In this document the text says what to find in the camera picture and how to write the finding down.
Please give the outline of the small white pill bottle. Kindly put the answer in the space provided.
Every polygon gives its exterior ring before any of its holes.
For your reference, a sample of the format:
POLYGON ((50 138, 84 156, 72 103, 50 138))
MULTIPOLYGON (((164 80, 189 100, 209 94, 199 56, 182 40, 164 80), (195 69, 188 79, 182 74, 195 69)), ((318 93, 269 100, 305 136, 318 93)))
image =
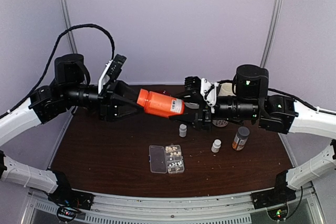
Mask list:
POLYGON ((187 135, 187 125, 181 124, 179 126, 179 137, 186 137, 187 135))
POLYGON ((211 151, 213 153, 218 153, 220 150, 221 144, 222 144, 221 140, 215 139, 212 143, 211 151))

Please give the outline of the orange pill bottle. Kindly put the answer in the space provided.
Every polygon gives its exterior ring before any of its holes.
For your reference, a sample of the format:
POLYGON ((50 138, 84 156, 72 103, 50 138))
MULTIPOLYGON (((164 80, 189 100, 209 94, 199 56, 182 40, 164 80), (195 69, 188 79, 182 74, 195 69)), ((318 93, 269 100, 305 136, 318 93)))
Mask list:
POLYGON ((185 109, 183 100, 145 89, 140 90, 137 104, 145 113, 163 118, 181 115, 185 109))

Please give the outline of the amber bottle grey cap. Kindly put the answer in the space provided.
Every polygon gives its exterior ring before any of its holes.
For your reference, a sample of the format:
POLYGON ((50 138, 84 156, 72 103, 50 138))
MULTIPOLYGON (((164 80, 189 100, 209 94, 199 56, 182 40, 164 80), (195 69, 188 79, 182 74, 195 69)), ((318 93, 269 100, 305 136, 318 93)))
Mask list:
POLYGON ((250 135, 249 128, 245 126, 239 127, 232 142, 232 148, 236 151, 241 151, 245 147, 249 135, 250 135))

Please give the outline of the clear plastic pill organizer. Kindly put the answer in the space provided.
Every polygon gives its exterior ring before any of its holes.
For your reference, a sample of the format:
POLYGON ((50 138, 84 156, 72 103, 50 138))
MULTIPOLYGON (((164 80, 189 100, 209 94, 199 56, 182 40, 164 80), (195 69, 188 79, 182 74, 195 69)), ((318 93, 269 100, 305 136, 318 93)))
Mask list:
POLYGON ((158 145, 150 145, 149 146, 149 163, 150 163, 150 171, 155 174, 169 174, 167 172, 167 167, 169 165, 168 153, 165 151, 166 146, 158 146, 158 145))

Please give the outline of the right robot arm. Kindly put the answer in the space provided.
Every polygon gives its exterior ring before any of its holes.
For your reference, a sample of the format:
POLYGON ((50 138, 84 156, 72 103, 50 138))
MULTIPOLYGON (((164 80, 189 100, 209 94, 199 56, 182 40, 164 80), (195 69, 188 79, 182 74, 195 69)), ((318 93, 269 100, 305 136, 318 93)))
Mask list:
POLYGON ((258 123, 259 128, 281 134, 307 133, 331 139, 330 144, 304 164, 277 175, 269 192, 279 204, 305 183, 335 168, 335 112, 322 110, 292 94, 269 88, 269 72, 256 65, 241 65, 232 80, 210 82, 187 77, 177 98, 198 104, 195 113, 170 116, 170 120, 195 129, 210 129, 212 120, 236 124, 258 123))

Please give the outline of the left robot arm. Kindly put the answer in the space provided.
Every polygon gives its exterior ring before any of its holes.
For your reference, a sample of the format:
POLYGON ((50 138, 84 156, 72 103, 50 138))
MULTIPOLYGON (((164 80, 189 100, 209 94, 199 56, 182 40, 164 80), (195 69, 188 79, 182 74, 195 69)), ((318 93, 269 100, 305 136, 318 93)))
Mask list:
MULTIPOLYGON (((137 93, 124 81, 118 80, 125 61, 126 57, 122 55, 110 60, 98 84, 93 85, 83 55, 67 54, 56 58, 55 77, 51 84, 33 91, 21 105, 1 118, 1 145, 74 106, 97 111, 99 119, 107 122, 143 112, 135 100, 125 96, 137 93)), ((64 173, 34 168, 4 153, 1 153, 1 181, 55 194, 64 205, 71 205, 76 199, 64 173)))

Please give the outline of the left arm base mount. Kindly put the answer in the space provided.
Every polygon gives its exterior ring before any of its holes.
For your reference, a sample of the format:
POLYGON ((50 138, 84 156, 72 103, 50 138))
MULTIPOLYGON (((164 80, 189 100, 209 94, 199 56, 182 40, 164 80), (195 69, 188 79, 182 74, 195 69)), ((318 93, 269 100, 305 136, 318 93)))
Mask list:
POLYGON ((53 173, 56 176, 57 188, 53 193, 48 193, 50 201, 76 209, 91 209, 93 194, 74 190, 63 172, 53 171, 53 173))

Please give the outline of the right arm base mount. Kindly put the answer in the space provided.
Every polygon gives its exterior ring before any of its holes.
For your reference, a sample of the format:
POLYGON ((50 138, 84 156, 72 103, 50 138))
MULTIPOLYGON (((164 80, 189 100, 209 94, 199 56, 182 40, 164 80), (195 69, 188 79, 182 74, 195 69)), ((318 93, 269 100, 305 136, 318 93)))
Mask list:
POLYGON ((286 181, 288 170, 279 173, 276 176, 273 189, 258 191, 251 194, 255 209, 267 208, 296 199, 296 190, 288 187, 286 181))

